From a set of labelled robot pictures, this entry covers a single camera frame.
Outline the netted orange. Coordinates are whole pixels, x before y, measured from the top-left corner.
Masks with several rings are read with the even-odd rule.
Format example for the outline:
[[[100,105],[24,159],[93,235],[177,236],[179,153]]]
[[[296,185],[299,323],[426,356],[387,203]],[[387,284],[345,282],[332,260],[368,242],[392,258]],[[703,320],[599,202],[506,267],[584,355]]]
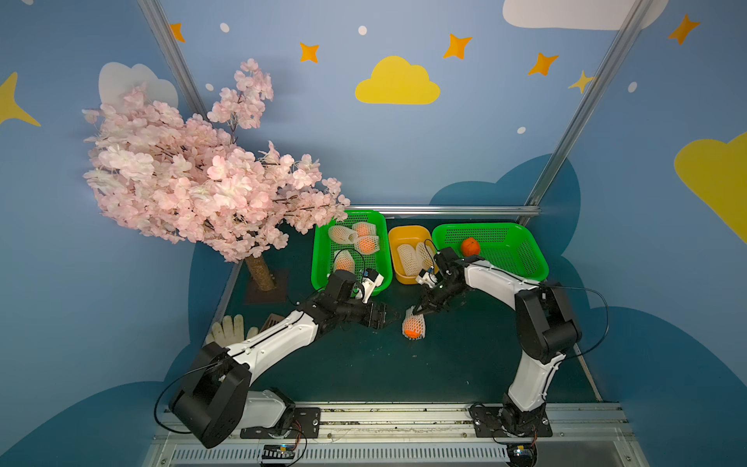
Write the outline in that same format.
[[[348,249],[340,250],[335,254],[333,260],[333,271],[338,272],[343,270],[344,272],[356,272],[355,260]]]
[[[358,222],[351,226],[358,237],[376,237],[377,226],[370,222]]]
[[[381,250],[381,243],[377,235],[362,235],[354,242],[354,248],[361,255],[369,256]]]
[[[417,341],[425,338],[425,318],[422,313],[415,313],[414,307],[409,307],[406,310],[405,318],[402,323],[402,334],[411,341]]]
[[[358,241],[358,233],[346,226],[334,225],[328,229],[328,236],[333,243],[352,245]]]

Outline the peeled bare orange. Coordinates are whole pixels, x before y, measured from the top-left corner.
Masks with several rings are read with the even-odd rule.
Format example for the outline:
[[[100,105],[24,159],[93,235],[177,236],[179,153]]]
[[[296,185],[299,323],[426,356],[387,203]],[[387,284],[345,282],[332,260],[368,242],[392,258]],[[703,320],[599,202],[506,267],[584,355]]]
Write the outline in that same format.
[[[464,257],[480,255],[480,243],[474,237],[464,239],[460,245],[461,253]]]

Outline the white foam net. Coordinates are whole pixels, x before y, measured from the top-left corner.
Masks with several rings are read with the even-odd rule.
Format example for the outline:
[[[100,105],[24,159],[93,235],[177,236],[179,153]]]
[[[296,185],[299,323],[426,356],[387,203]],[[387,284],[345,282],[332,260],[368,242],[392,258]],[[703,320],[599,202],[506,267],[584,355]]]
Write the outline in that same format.
[[[422,269],[422,262],[416,249],[408,243],[402,243],[398,246],[397,252],[404,276],[418,276]]]

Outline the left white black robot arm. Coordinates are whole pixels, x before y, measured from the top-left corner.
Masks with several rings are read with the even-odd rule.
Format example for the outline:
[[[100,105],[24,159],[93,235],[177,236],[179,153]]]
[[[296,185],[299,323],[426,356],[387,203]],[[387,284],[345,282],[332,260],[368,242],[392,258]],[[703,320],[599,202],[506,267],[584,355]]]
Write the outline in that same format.
[[[291,353],[309,346],[342,323],[375,330],[386,326],[387,307],[371,300],[384,277],[367,269],[358,278],[337,270],[327,286],[297,305],[286,318],[236,344],[205,344],[179,385],[169,410],[206,449],[213,449],[237,430],[285,437],[298,430],[295,403],[276,389],[252,391],[266,370]]]

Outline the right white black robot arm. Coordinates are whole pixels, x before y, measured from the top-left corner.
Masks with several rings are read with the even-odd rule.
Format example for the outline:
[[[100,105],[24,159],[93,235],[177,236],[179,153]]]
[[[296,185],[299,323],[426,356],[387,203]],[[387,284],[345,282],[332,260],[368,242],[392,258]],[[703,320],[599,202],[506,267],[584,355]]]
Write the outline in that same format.
[[[521,360],[498,414],[499,430],[515,437],[550,437],[547,393],[561,363],[581,340],[582,331],[570,301],[558,284],[543,283],[493,266],[480,256],[460,258],[440,250],[435,268],[422,270],[424,287],[414,315],[445,309],[468,291],[481,291],[515,312]]]

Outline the right green plastic basket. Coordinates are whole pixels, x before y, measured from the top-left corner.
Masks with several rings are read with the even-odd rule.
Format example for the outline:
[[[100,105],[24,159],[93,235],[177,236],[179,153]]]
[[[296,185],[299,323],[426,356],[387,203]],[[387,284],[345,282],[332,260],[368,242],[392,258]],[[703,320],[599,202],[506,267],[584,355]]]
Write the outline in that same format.
[[[451,248],[463,258],[461,245],[474,239],[480,256],[495,268],[516,276],[544,281],[550,268],[535,238],[527,228],[515,223],[462,223],[435,227],[432,241],[438,250]]]

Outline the green plastic basket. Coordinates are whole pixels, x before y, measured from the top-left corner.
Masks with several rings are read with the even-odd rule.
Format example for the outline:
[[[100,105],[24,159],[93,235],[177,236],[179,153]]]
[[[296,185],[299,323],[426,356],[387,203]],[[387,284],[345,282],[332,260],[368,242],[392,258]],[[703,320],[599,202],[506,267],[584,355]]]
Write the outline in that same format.
[[[317,290],[323,289],[333,271],[333,260],[335,254],[344,249],[348,249],[355,260],[356,276],[361,278],[363,271],[375,269],[383,275],[383,284],[375,289],[374,295],[379,295],[391,283],[394,277],[392,260],[389,252],[389,242],[386,237],[387,225],[382,214],[375,210],[348,210],[347,218],[344,221],[331,221],[323,227],[315,229],[314,245],[311,266],[311,283]],[[351,226],[358,222],[370,222],[377,226],[377,236],[381,243],[381,250],[374,255],[364,256],[355,250],[354,244],[340,245],[333,243],[328,236],[328,229],[334,225],[342,225],[351,229]]]
[[[438,250],[451,248],[463,258],[461,245],[474,239],[480,256],[495,268],[516,276],[544,281],[550,268],[535,238],[527,228],[515,223],[462,223],[435,227],[432,241]]]

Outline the yellow plastic tub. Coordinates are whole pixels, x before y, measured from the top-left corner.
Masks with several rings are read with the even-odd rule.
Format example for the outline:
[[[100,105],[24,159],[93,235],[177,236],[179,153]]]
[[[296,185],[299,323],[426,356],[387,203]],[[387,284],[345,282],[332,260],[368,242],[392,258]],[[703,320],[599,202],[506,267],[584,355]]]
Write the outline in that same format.
[[[436,254],[435,244],[432,241],[431,233],[426,227],[412,225],[412,226],[400,226],[392,228],[388,233],[389,247],[392,257],[392,262],[395,270],[395,276],[397,280],[404,285],[416,284],[415,277],[404,276],[402,266],[399,260],[397,248],[402,243],[408,243],[416,248],[419,242],[426,242],[432,249],[434,257]]]

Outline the left green plastic basket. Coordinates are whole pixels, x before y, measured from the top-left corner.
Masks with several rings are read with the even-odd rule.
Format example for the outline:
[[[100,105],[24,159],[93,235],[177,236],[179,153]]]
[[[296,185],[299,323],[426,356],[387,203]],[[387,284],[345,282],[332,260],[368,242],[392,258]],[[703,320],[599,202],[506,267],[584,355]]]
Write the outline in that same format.
[[[392,260],[389,252],[389,242],[386,237],[387,225],[382,214],[375,210],[348,210],[347,218],[344,221],[331,221],[323,227],[315,229],[314,245],[311,266],[311,283],[317,290],[323,289],[333,271],[333,260],[335,254],[344,249],[348,249],[355,260],[356,276],[361,278],[363,271],[375,269],[383,275],[383,284],[375,289],[374,295],[379,295],[391,283],[394,277]],[[358,222],[370,222],[377,226],[377,236],[381,243],[381,250],[374,255],[364,256],[355,250],[354,244],[340,245],[333,243],[328,236],[328,229],[334,225],[342,225],[351,229],[351,226]]]

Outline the brown slotted scoop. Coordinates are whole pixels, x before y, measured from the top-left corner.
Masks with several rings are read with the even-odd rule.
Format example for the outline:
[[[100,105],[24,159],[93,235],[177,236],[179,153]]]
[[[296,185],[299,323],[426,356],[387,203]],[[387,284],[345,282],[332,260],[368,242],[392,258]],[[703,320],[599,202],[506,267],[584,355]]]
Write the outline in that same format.
[[[260,332],[265,332],[266,330],[274,327],[275,325],[281,323],[285,319],[284,316],[281,316],[276,313],[271,313],[270,316],[266,319],[264,325],[260,329]]]

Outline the white work glove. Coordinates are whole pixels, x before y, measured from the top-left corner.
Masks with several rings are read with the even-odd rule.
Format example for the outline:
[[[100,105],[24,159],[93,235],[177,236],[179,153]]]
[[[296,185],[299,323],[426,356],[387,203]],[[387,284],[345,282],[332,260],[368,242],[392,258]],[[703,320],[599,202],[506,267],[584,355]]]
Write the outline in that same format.
[[[218,346],[226,348],[232,344],[243,342],[259,334],[257,327],[245,329],[244,317],[239,314],[236,316],[225,315],[220,322],[211,325],[205,344],[215,342]]]

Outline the left small circuit board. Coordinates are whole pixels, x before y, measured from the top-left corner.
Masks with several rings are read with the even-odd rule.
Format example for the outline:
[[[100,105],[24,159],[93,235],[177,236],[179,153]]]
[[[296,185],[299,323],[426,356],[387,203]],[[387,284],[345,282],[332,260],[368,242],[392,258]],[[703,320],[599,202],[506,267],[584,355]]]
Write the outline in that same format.
[[[289,466],[297,461],[301,451],[290,444],[263,445],[260,449],[261,466]]]

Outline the small circuit board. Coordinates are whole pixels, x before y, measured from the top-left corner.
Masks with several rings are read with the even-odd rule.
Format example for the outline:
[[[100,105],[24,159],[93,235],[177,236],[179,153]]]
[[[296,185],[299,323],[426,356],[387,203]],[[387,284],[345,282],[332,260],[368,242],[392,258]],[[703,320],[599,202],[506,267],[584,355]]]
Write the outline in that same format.
[[[297,461],[301,451],[290,444],[263,445],[260,449],[261,466],[289,466]]]
[[[537,462],[537,449],[529,445],[509,445],[507,447],[509,467],[534,467]]]

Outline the right small circuit board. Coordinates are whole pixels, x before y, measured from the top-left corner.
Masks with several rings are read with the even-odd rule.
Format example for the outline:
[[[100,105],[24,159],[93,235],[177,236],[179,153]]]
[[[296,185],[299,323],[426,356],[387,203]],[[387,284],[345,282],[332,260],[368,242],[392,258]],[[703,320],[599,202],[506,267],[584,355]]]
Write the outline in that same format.
[[[537,449],[529,445],[509,445],[507,447],[509,467],[534,467],[537,462]]]

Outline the pink artificial blossom tree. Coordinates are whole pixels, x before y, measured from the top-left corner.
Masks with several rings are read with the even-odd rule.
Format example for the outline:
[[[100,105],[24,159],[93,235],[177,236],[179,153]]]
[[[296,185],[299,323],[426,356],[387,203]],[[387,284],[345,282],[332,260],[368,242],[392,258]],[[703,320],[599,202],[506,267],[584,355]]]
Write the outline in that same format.
[[[346,218],[342,185],[319,161],[237,144],[239,130],[260,126],[274,88],[255,60],[233,79],[206,115],[184,118],[144,86],[85,111],[96,128],[85,179],[104,216],[146,237],[204,243],[231,263],[286,247],[284,226],[306,234]]]

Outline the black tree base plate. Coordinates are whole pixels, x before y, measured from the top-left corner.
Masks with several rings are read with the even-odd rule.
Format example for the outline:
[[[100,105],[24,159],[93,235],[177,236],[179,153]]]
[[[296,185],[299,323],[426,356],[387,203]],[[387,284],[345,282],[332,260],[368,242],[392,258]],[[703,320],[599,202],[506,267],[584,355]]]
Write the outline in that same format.
[[[272,290],[262,291],[254,278],[250,278],[244,293],[243,303],[253,304],[280,304],[287,301],[290,270],[280,269],[272,273],[275,287]]]

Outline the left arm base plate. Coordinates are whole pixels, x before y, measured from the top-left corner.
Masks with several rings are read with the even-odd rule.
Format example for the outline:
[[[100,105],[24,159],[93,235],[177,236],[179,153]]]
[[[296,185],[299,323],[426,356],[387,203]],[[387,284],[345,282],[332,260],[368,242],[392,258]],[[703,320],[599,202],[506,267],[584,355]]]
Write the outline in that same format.
[[[298,435],[298,430],[307,439],[317,439],[321,424],[321,409],[296,407],[286,410],[280,421],[271,428],[249,427],[240,430],[241,439],[286,439]]]

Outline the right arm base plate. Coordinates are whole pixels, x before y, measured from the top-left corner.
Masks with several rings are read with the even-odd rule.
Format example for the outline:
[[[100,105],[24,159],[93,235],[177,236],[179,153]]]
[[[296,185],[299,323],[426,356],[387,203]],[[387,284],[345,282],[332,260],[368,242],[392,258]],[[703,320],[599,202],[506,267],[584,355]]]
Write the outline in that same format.
[[[550,438],[552,428],[542,405],[536,410],[522,412],[514,406],[489,407],[476,404],[468,409],[478,438]]]

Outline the aluminium mounting rail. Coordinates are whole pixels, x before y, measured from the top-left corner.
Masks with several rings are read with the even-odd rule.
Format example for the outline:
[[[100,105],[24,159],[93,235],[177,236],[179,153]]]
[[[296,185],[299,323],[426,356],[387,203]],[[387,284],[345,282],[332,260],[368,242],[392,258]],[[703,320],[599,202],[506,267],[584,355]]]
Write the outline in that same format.
[[[317,439],[241,439],[240,431],[213,449],[186,434],[174,416],[157,434],[146,466],[261,466],[263,445],[301,451],[289,466],[508,466],[509,445],[537,449],[535,466],[645,466],[648,461],[617,404],[550,404],[550,438],[478,438],[470,403],[311,402],[321,409]]]

